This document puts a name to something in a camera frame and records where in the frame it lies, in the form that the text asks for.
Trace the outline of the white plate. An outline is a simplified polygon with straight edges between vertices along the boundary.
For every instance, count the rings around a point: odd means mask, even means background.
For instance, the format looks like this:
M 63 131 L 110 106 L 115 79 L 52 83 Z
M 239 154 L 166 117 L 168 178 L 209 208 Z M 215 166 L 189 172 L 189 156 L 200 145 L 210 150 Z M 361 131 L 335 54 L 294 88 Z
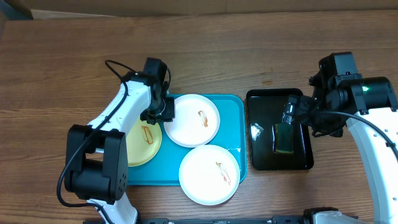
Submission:
M 220 113 L 211 100 L 203 95 L 187 94 L 175 99 L 175 117 L 164 123 L 164 129 L 179 146 L 198 147 L 216 136 L 220 123 Z
M 202 145 L 183 158 L 178 178 L 189 199 L 200 205 L 214 206 L 228 201 L 237 191 L 240 168 L 227 149 Z

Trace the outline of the green and yellow sponge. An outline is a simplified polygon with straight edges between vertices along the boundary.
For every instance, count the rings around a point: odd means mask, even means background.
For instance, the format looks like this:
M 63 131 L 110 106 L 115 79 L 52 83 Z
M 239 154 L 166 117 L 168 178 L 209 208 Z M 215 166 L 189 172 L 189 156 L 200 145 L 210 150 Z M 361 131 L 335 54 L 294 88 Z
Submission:
M 293 126 L 285 123 L 277 123 L 273 127 L 273 133 L 274 152 L 276 154 L 293 154 Z

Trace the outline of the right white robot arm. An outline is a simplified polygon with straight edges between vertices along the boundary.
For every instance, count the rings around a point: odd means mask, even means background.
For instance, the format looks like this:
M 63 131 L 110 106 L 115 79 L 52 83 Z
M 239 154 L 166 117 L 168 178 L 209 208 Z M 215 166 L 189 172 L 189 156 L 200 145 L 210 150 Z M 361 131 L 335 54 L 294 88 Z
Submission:
M 397 96 L 386 77 L 364 78 L 351 52 L 322 58 L 310 77 L 312 96 L 290 95 L 286 124 L 302 124 L 314 137 L 340 138 L 348 128 L 368 179 L 375 223 L 397 223 Z

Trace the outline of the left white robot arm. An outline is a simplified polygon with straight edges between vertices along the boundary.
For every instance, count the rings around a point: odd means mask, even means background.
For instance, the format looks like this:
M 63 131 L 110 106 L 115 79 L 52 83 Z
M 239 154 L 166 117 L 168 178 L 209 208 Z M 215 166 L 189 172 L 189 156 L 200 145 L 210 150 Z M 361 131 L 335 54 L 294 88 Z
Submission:
M 138 211 L 127 194 L 127 135 L 137 120 L 171 122 L 174 98 L 167 95 L 171 72 L 157 58 L 147 58 L 142 71 L 129 68 L 117 76 L 120 89 L 106 109 L 67 134 L 65 167 L 57 183 L 65 207 L 93 207 L 103 223 L 136 223 Z

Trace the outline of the black rectangular water tray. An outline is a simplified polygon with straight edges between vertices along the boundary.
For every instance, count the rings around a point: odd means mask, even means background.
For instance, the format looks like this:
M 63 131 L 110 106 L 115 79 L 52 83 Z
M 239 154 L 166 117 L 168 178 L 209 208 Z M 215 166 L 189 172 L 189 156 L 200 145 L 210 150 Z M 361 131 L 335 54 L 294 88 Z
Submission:
M 273 127 L 282 123 L 289 95 L 303 95 L 298 88 L 250 90 L 246 94 L 251 162 L 257 170 L 309 170 L 314 165 L 308 128 L 293 124 L 293 154 L 274 152 Z

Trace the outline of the teal plastic serving tray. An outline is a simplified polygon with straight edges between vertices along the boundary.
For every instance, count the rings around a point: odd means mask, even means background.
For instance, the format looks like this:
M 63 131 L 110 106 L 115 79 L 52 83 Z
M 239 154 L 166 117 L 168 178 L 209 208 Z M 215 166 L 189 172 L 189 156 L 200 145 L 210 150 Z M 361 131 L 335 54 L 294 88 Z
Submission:
M 174 143 L 160 124 L 162 142 L 148 162 L 130 167 L 128 185 L 179 186 L 180 177 L 211 180 L 232 187 L 247 175 L 246 124 L 243 101 L 236 95 L 206 95 L 217 107 L 220 127 L 201 148 Z

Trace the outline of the yellow-green round plate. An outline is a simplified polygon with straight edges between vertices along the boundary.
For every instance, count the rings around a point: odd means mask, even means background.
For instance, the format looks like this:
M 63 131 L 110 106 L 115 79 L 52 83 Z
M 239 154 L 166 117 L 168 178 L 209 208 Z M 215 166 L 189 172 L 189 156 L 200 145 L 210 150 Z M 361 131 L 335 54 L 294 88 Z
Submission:
M 160 125 L 137 119 L 126 138 L 128 166 L 136 167 L 149 162 L 157 154 L 161 143 Z

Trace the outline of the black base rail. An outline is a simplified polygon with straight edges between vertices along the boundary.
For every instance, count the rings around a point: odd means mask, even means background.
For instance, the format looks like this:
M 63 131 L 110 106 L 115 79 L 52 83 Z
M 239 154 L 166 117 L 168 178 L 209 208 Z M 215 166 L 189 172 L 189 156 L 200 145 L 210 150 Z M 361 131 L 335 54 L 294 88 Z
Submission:
M 180 219 L 139 218 L 138 224 L 311 224 L 312 221 L 300 215 L 278 215 L 272 218 L 211 218 L 211 219 Z

